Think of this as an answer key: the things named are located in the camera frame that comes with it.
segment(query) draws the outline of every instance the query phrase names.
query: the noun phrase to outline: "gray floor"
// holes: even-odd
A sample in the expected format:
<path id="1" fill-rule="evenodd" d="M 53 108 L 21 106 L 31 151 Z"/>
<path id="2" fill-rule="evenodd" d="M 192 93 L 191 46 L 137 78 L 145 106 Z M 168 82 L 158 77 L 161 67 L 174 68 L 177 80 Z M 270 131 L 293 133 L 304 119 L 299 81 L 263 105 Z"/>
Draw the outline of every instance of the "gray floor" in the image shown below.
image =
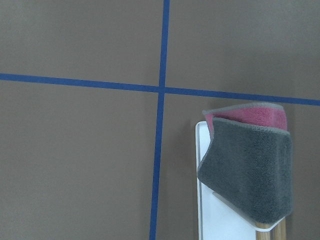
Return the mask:
<path id="1" fill-rule="evenodd" d="M 157 86 L 162 1 L 0 3 L 0 73 Z M 166 86 L 319 99 L 320 4 L 172 1 Z M 157 93 L 0 80 L 0 239 L 148 239 Z M 197 240 L 195 125 L 247 100 L 166 94 L 157 240 Z M 320 236 L 320 108 L 294 140 L 288 240 Z"/>

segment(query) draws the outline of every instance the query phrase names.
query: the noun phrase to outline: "vertical blue line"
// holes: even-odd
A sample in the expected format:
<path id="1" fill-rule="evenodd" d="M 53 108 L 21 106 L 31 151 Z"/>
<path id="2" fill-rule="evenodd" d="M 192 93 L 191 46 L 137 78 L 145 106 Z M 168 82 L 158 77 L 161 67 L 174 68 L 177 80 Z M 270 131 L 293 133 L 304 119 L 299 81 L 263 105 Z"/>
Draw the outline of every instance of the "vertical blue line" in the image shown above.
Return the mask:
<path id="1" fill-rule="evenodd" d="M 163 0 L 161 54 L 160 54 L 160 70 L 159 70 L 159 92 L 158 92 L 158 103 L 157 103 L 157 111 L 156 111 L 149 240 L 156 240 L 156 232 L 157 232 L 162 130 L 163 130 L 164 106 L 165 106 L 169 8 L 170 8 L 170 0 Z"/>

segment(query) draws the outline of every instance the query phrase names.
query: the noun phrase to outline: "blue tape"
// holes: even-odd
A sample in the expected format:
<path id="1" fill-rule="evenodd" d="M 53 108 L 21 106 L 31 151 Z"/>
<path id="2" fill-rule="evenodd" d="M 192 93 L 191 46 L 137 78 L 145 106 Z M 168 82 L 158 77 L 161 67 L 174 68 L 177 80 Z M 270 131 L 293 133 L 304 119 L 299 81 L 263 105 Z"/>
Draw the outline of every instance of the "blue tape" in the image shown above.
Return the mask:
<path id="1" fill-rule="evenodd" d="M 165 87 L 165 93 L 177 94 L 177 95 L 199 96 L 199 97 L 241 99 L 241 100 L 252 100 L 252 101 L 320 106 L 320 100 L 296 98 L 296 97 L 285 97 L 285 96 L 269 96 L 269 95 L 235 93 L 235 92 L 225 92 L 225 91 L 197 90 L 197 89 L 176 88 L 176 87 Z"/>
<path id="2" fill-rule="evenodd" d="M 160 70 L 159 70 L 159 89 L 158 89 L 159 93 L 158 93 L 158 104 L 157 104 L 157 111 L 156 111 L 156 129 L 155 129 L 155 144 L 154 144 L 149 240 L 156 240 L 156 233 L 157 233 L 159 179 L 160 179 L 160 163 L 161 163 L 162 131 L 163 131 L 163 121 L 164 121 L 167 51 L 168 51 L 169 10 L 170 10 L 170 0 L 164 0 L 163 15 L 162 15 Z"/>
<path id="3" fill-rule="evenodd" d="M 158 86 L 0 73 L 0 80 L 158 93 Z"/>

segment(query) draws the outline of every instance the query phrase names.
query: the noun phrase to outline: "horizontal blue line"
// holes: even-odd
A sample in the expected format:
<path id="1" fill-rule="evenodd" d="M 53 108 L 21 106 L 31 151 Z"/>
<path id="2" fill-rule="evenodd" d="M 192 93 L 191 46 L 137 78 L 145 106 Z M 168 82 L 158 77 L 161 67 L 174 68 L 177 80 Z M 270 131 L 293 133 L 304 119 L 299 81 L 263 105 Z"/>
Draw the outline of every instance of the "horizontal blue line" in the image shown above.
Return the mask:
<path id="1" fill-rule="evenodd" d="M 158 86 L 0 73 L 0 80 L 158 93 Z"/>
<path id="2" fill-rule="evenodd" d="M 285 96 L 270 96 L 270 95 L 235 93 L 235 92 L 225 92 L 225 91 L 197 90 L 197 89 L 176 88 L 176 87 L 165 87 L 165 93 L 177 94 L 177 95 L 199 96 L 199 97 L 241 99 L 241 100 L 252 100 L 252 101 L 265 101 L 265 102 L 320 106 L 320 100 L 285 97 Z"/>

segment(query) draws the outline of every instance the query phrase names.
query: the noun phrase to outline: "white object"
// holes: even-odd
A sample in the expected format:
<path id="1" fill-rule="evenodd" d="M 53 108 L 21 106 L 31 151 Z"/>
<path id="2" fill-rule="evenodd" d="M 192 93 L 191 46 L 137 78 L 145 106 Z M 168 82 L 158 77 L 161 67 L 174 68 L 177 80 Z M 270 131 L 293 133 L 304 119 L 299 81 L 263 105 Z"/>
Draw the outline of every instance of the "white object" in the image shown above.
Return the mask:
<path id="1" fill-rule="evenodd" d="M 210 134 L 205 121 L 195 126 L 196 169 L 207 152 Z M 197 178 L 199 240 L 256 240 L 256 231 L 271 231 L 282 219 L 269 228 L 256 223 L 212 191 Z"/>

